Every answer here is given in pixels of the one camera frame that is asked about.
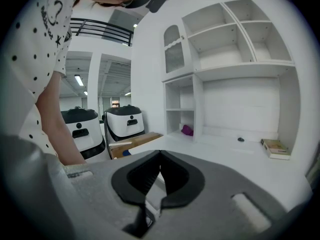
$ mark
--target purple object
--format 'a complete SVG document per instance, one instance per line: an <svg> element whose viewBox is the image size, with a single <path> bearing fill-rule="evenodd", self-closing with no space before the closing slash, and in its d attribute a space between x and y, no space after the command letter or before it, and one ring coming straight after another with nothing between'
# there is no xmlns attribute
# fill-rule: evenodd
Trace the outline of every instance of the purple object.
<svg viewBox="0 0 320 240"><path fill-rule="evenodd" d="M193 136L194 130L192 130L188 125L184 125L181 132L185 135Z"/></svg>

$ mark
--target railing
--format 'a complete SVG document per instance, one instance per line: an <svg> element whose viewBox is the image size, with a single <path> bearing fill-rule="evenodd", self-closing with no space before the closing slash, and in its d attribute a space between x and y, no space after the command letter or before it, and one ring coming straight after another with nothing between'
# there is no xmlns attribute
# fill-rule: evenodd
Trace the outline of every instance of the railing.
<svg viewBox="0 0 320 240"><path fill-rule="evenodd" d="M93 19L71 18L70 27L76 36L93 36L132 46L134 32L117 25Z"/></svg>

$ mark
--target polka dot shirt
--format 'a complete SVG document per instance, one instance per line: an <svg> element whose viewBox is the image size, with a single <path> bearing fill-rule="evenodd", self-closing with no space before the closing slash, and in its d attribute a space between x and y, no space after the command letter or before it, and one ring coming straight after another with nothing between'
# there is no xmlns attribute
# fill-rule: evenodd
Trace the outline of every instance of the polka dot shirt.
<svg viewBox="0 0 320 240"><path fill-rule="evenodd" d="M75 0L30 0L11 26L3 43L4 57L15 76L37 102L53 71L65 74L69 28ZM34 105L19 136L37 144L44 153L58 155L42 131Z"/></svg>

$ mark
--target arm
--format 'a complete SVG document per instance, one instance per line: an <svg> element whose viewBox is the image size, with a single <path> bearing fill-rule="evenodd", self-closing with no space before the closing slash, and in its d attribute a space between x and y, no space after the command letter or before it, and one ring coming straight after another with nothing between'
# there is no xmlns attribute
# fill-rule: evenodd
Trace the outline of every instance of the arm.
<svg viewBox="0 0 320 240"><path fill-rule="evenodd" d="M54 71L35 104L41 115L42 130L48 135L61 163L65 166L85 164L60 112L60 78L61 74Z"/></svg>

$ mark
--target arched cabinet door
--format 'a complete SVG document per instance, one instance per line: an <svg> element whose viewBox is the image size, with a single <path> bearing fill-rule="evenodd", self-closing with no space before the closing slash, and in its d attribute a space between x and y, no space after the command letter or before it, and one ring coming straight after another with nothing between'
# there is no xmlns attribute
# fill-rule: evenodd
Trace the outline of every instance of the arched cabinet door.
<svg viewBox="0 0 320 240"><path fill-rule="evenodd" d="M189 41L182 20L164 30L162 45L163 82L193 72Z"/></svg>

